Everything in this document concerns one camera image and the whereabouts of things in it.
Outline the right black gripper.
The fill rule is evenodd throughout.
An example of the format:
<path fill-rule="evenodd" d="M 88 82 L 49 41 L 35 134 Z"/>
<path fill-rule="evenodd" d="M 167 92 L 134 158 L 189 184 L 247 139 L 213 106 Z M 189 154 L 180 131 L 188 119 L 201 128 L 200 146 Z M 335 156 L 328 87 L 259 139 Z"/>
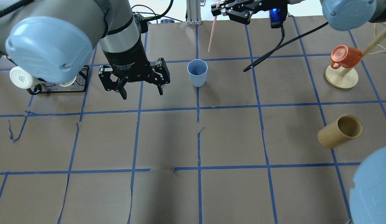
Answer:
<path fill-rule="evenodd" d="M 212 15 L 228 16 L 230 20 L 248 25 L 251 17 L 261 11 L 269 12 L 274 8 L 287 8 L 288 0 L 222 0 L 217 8 L 211 8 Z"/>

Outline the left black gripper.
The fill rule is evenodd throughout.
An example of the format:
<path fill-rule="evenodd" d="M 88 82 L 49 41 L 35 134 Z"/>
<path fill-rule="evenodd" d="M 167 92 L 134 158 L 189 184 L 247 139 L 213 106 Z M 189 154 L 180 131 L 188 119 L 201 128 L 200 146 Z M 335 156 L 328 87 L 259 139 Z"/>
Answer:
<path fill-rule="evenodd" d="M 145 81 L 157 86 L 159 95 L 163 95 L 163 88 L 169 84 L 170 73 L 164 58 L 160 57 L 154 62 L 147 59 L 142 41 L 137 43 L 129 50 L 111 53 L 102 47 L 102 51 L 112 68 L 112 75 L 118 78 L 113 82 L 109 72 L 99 74 L 105 90 L 118 92 L 123 100 L 127 99 L 127 92 L 124 85 L 127 82 Z"/>

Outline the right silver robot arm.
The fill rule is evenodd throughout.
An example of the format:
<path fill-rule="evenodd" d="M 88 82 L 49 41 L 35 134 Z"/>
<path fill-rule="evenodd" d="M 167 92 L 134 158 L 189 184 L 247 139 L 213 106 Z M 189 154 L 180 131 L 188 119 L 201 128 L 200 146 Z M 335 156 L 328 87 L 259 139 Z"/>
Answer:
<path fill-rule="evenodd" d="M 212 52 L 230 61 L 210 63 L 214 77 L 243 75 L 244 105 L 259 131 L 259 156 L 231 166 L 225 177 L 252 174 L 265 182 L 265 222 L 372 224 L 386 220 L 386 52 L 355 69 L 352 88 L 336 88 L 325 76 L 338 44 L 366 47 L 374 24 L 335 30 L 341 14 L 373 15 L 377 0 L 223 0 Z"/>

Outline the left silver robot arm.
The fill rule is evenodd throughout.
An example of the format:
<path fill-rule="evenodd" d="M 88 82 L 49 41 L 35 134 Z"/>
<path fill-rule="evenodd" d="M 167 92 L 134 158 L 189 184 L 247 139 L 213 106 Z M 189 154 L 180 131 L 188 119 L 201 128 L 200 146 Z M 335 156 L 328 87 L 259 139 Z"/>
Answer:
<path fill-rule="evenodd" d="M 144 81 L 163 95 L 166 62 L 150 62 L 141 40 L 156 18 L 134 13 L 127 0 L 0 0 L 0 58 L 26 76 L 11 75 L 15 85 L 39 91 L 44 82 L 71 85 L 99 44 L 109 62 L 99 72 L 106 91 L 126 99 L 124 86 Z"/>

